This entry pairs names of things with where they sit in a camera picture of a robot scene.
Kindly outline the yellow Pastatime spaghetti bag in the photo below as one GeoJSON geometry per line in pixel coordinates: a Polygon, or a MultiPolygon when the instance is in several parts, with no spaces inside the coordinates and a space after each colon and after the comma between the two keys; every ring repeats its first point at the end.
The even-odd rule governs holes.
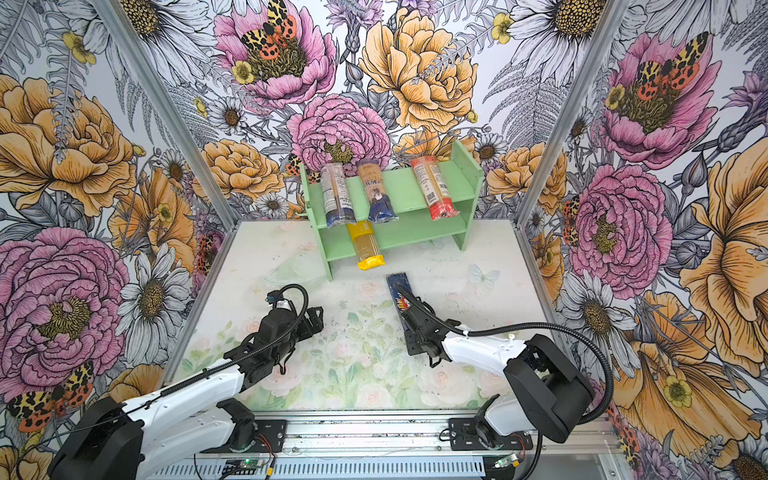
{"type": "Polygon", "coordinates": [[[346,227],[358,258],[357,266],[361,271],[386,265],[370,221],[363,220],[354,224],[347,224],[346,227]]]}

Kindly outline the yellow blue spaghetti bag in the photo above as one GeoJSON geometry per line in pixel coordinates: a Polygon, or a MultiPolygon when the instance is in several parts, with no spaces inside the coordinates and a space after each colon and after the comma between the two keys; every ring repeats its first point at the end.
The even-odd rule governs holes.
{"type": "Polygon", "coordinates": [[[361,163],[358,176],[363,185],[368,204],[368,220],[371,223],[388,223],[399,219],[385,188],[383,173],[378,164],[361,163]]]}

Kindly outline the red white label spaghetti bag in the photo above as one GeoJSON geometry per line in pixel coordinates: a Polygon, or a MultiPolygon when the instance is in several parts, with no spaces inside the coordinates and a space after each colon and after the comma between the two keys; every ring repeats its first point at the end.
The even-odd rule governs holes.
{"type": "Polygon", "coordinates": [[[420,185],[433,220],[453,218],[459,215],[445,183],[439,162],[433,156],[422,156],[411,162],[412,170],[420,185]]]}

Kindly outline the clear grey label spaghetti bag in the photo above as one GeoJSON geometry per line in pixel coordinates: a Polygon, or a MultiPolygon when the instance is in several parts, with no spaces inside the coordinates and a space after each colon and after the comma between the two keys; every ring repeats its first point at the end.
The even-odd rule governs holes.
{"type": "Polygon", "coordinates": [[[346,176],[341,164],[331,163],[322,168],[321,189],[328,228],[352,224],[356,221],[346,184],[346,176]]]}

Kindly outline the blue Barilla spaghetti box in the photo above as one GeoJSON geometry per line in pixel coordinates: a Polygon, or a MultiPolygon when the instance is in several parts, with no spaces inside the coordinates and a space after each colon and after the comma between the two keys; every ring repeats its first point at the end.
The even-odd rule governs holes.
{"type": "Polygon", "coordinates": [[[415,331],[420,310],[413,306],[413,295],[407,275],[404,272],[390,274],[386,277],[386,282],[404,330],[415,331]]]}

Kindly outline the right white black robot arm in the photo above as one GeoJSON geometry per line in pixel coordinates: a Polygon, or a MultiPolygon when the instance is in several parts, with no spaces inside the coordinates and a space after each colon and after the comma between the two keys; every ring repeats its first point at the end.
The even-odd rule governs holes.
{"type": "Polygon", "coordinates": [[[452,420],[454,450],[479,446],[488,450],[529,448],[523,436],[534,431],[563,443],[578,425],[600,417],[607,403],[560,348],[546,335],[527,340],[513,333],[543,328],[565,333],[547,323],[524,323],[492,332],[470,332],[456,320],[442,320],[420,300],[397,302],[410,355],[425,354],[430,366],[466,364],[504,379],[512,393],[492,395],[474,418],[452,420]]]}

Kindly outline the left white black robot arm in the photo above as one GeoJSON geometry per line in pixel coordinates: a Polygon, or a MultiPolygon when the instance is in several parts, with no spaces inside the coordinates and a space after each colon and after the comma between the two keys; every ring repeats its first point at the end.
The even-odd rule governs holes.
{"type": "Polygon", "coordinates": [[[201,451],[242,449],[256,436],[237,395],[284,368],[297,344],[322,331],[324,311],[272,307],[257,332],[200,373],[122,402],[88,407],[48,468],[52,479],[146,479],[201,451]]]}

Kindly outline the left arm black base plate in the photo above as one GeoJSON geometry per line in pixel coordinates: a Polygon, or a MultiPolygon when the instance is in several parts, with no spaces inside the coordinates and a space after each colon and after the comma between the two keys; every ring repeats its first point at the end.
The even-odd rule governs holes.
{"type": "Polygon", "coordinates": [[[240,424],[224,445],[203,450],[206,454],[281,453],[288,422],[282,419],[255,420],[240,424]]]}

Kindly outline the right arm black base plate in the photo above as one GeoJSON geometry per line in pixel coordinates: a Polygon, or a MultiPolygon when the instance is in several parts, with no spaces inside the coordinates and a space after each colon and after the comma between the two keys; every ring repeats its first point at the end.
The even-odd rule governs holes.
{"type": "Polygon", "coordinates": [[[484,421],[468,417],[449,418],[447,429],[441,433],[441,437],[447,439],[452,451],[528,452],[534,449],[530,434],[513,432],[502,436],[484,421]]]}

